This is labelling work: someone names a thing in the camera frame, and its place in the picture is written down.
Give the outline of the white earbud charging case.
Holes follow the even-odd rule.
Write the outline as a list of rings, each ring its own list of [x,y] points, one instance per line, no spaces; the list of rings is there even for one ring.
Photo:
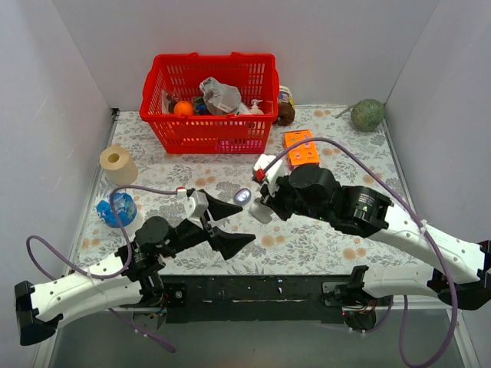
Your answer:
[[[272,220],[273,211],[261,202],[254,201],[249,207],[249,214],[262,224],[268,224]]]

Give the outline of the lavender earbud charging case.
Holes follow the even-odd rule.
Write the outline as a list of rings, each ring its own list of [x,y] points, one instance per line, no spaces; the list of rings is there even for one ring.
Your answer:
[[[251,191],[247,188],[243,188],[235,193],[235,195],[233,196],[233,201],[237,205],[245,205],[251,200],[251,198],[252,198]]]

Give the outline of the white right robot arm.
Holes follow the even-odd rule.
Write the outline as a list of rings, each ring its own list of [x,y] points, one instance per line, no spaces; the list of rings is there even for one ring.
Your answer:
[[[490,300],[490,251],[413,220],[389,197],[366,186],[343,186],[329,169],[316,164],[288,175],[266,174],[249,214],[261,223],[274,215],[327,222],[345,235],[369,238],[418,258],[422,264],[402,270],[356,266],[344,283],[325,288],[330,305],[353,306],[397,296],[435,297],[474,311]]]

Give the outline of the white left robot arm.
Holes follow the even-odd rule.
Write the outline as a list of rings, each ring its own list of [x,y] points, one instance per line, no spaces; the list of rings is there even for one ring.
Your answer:
[[[130,246],[119,248],[91,268],[43,284],[16,284],[20,344],[40,343],[70,322],[109,308],[162,307],[170,296],[158,274],[165,258],[207,242],[228,260],[253,240],[254,234],[231,234],[187,219],[173,227],[162,217],[149,218]]]

